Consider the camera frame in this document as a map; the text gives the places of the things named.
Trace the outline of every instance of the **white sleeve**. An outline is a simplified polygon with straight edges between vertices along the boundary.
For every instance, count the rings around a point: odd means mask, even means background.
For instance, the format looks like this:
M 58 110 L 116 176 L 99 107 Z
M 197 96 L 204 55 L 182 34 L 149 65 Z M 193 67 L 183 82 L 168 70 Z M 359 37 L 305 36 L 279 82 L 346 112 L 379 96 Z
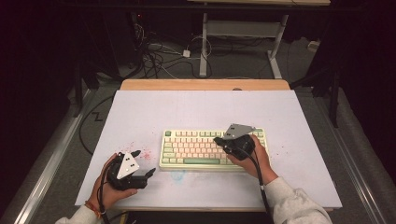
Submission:
M 302 189 L 293 189 L 282 177 L 265 186 L 277 223 L 332 223 L 327 212 L 312 201 Z
M 68 219 L 63 217 L 55 222 L 55 224 L 99 224 L 100 219 L 96 217 L 96 214 L 85 205 L 82 205 L 76 213 Z

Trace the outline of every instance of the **white table surface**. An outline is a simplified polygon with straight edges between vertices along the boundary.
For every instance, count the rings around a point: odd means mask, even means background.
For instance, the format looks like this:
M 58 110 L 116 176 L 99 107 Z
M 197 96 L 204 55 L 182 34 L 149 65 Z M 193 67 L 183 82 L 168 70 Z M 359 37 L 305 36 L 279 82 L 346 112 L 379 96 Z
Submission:
M 264 128 L 278 175 L 325 208 L 342 207 L 294 91 L 118 91 L 76 205 L 92 192 L 115 152 L 141 150 L 141 170 L 156 167 L 148 186 L 114 208 L 263 211 L 256 178 L 239 173 L 162 171 L 164 130 L 224 130 L 231 123 Z

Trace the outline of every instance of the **mechanical keyboard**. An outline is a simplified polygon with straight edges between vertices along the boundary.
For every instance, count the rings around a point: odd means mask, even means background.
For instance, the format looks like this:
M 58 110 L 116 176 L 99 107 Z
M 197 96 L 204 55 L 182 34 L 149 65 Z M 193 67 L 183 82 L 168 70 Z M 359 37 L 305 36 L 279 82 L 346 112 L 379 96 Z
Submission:
M 227 159 L 226 153 L 213 139 L 224 131 L 166 130 L 163 132 L 160 167 L 164 170 L 243 171 Z M 264 129 L 255 134 L 268 153 Z

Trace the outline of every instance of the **space bar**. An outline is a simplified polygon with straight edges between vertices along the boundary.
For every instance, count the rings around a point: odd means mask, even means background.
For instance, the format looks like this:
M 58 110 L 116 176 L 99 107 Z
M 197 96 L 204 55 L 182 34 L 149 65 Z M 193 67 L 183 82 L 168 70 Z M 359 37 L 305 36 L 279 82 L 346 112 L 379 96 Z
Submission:
M 193 159 L 186 158 L 184 159 L 185 164 L 219 164 L 219 159 Z

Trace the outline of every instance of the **person's left hand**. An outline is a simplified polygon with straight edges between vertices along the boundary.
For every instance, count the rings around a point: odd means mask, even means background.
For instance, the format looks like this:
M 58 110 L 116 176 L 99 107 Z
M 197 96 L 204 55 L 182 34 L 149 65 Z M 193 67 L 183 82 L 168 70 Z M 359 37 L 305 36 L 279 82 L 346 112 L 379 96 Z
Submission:
M 116 158 L 116 156 L 117 156 L 117 154 L 114 153 L 114 155 L 112 155 L 110 157 L 110 159 L 108 159 L 108 161 L 103 166 L 101 174 L 96 179 L 95 184 L 93 185 L 92 194 L 91 194 L 91 197 L 88 200 L 88 202 L 91 203 L 96 208 L 97 211 L 100 211 L 97 196 L 98 196 L 98 190 L 99 190 L 99 187 L 101 184 L 102 176 L 106 175 L 106 174 L 104 174 L 105 168 L 111 161 L 113 161 Z M 116 203 L 118 200 L 128 198 L 136 193 L 137 193 L 137 189 L 116 190 L 116 189 L 113 189 L 108 183 L 105 182 L 105 184 L 103 185 L 103 206 L 107 210 L 114 203 Z

